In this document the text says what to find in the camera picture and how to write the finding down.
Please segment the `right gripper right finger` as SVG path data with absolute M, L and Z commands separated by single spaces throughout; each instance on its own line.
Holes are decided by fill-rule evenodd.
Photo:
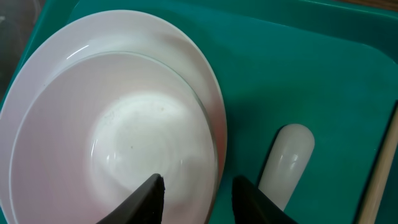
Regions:
M 297 224 L 243 175 L 233 179 L 232 208 L 235 224 Z

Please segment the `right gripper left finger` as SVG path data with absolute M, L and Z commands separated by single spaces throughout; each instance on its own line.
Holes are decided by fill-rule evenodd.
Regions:
M 164 195 L 163 177 L 152 174 L 98 224 L 161 224 Z

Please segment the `small white food bowl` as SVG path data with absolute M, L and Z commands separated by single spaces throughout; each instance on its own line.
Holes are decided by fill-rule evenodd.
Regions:
M 205 223 L 216 146 L 201 101 L 163 63 L 111 52 L 66 68 L 36 97 L 13 144 L 17 223 L 96 223 L 151 175 L 163 223 Z

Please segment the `large white plate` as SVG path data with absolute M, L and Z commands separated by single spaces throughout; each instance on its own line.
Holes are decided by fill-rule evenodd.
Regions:
M 218 173 L 227 151 L 226 111 L 220 86 L 201 50 L 173 24 L 148 13 L 110 10 L 82 17 L 51 35 L 16 73 L 1 106 L 1 210 L 14 223 L 9 176 L 17 129 L 34 98 L 61 69 L 87 56 L 128 51 L 159 60 L 197 93 L 209 116 L 218 150 Z

